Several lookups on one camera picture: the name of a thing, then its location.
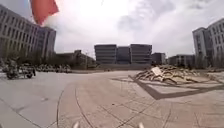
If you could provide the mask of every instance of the stone pavement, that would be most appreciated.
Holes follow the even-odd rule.
[[[56,128],[59,97],[83,75],[38,73],[32,79],[7,80],[0,73],[2,128]]]
[[[224,128],[224,90],[217,81],[168,86],[137,81],[134,72],[91,75],[69,84],[59,102],[58,127]]]

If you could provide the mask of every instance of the grey building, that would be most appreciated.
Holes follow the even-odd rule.
[[[0,5],[0,58],[38,52],[42,58],[54,53],[56,31],[40,27]]]
[[[117,64],[130,64],[130,47],[118,47],[117,48]]]
[[[178,54],[168,58],[168,64],[173,66],[195,67],[195,55]]]
[[[210,38],[213,42],[214,60],[224,59],[224,19],[208,27]]]
[[[115,64],[117,60],[117,45],[95,45],[96,61],[100,64]]]
[[[131,44],[130,53],[132,64],[151,64],[152,45]]]
[[[153,53],[152,61],[154,61],[157,65],[166,64],[166,54],[165,53]]]
[[[194,47],[197,64],[207,67],[213,65],[213,43],[211,33],[206,28],[193,31]]]

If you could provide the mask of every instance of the cloudy sky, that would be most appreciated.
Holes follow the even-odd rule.
[[[46,25],[57,30],[56,52],[94,44],[152,44],[167,56],[194,53],[192,30],[224,17],[224,0],[56,0],[60,12]],[[29,0],[0,3],[33,21]]]

